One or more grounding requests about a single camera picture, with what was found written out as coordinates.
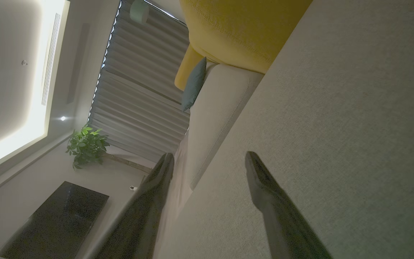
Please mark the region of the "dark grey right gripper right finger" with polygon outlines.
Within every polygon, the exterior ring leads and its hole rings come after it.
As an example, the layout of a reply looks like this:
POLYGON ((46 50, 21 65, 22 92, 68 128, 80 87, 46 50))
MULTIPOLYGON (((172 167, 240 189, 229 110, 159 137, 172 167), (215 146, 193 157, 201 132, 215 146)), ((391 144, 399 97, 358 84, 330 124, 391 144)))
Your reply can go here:
POLYGON ((330 259, 323 243, 258 154, 248 151, 245 166, 252 202, 263 216, 271 257, 330 259))

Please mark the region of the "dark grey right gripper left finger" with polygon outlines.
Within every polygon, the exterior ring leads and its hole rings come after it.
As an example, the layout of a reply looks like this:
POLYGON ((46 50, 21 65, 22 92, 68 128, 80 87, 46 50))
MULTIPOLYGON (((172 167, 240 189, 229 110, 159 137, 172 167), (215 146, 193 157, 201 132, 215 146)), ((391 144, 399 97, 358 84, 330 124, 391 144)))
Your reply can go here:
POLYGON ((95 249, 97 259, 153 258, 162 210, 174 172, 174 155, 162 155, 95 249))

